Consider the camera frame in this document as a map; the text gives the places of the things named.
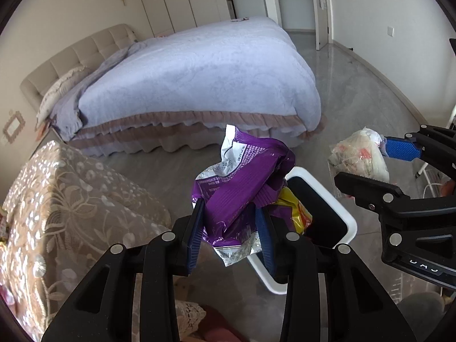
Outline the operator right hand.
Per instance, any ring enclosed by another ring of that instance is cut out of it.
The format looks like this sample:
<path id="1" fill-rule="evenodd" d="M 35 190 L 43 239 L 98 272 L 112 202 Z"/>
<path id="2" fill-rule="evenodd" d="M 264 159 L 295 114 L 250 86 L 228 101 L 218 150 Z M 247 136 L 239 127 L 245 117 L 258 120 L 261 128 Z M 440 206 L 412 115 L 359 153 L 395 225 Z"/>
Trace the operator right hand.
<path id="1" fill-rule="evenodd" d="M 442 196 L 452 196 L 455 194 L 455 187 L 456 183 L 453 180 L 450 180 L 442 185 L 441 187 L 441 195 Z"/>

